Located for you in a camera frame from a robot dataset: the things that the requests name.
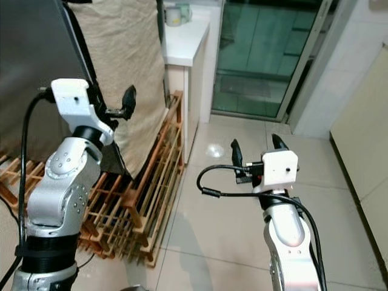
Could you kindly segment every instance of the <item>white countertop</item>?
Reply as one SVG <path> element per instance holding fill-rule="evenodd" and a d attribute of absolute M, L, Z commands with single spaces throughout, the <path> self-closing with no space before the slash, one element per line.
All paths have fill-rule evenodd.
<path fill-rule="evenodd" d="M 192 67 L 196 54 L 209 33 L 210 21 L 193 18 L 178 27 L 164 24 L 167 47 L 167 64 Z"/>

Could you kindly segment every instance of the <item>beige cloth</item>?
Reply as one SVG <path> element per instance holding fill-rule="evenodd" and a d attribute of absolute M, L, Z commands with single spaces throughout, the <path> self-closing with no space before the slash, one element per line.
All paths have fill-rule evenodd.
<path fill-rule="evenodd" d="M 72 4 L 108 107 L 121 108 L 125 90 L 135 85 L 136 109 L 120 120 L 115 141 L 134 178 L 144 165 L 167 113 L 164 61 L 155 0 L 93 0 Z"/>

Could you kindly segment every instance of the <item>glass door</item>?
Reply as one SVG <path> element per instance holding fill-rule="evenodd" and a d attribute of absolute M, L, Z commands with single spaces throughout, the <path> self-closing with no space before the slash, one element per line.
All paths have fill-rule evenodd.
<path fill-rule="evenodd" d="M 226 1 L 212 112 L 281 121 L 331 2 Z"/>

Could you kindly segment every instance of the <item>cup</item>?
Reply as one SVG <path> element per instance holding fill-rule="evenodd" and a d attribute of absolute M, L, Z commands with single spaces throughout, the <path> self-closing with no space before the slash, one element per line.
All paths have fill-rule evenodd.
<path fill-rule="evenodd" d="M 166 24 L 172 27 L 182 24 L 181 9 L 179 7 L 166 7 Z"/>
<path fill-rule="evenodd" d="M 176 3 L 175 7 L 179 7 L 181 9 L 182 24 L 188 23 L 192 20 L 193 11 L 190 9 L 190 4 Z"/>

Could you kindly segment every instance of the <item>glass panel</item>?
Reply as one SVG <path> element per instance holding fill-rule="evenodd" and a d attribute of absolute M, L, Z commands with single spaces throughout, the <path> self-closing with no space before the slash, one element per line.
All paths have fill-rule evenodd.
<path fill-rule="evenodd" d="M 275 118 L 321 0 L 230 0 L 213 109 Z"/>

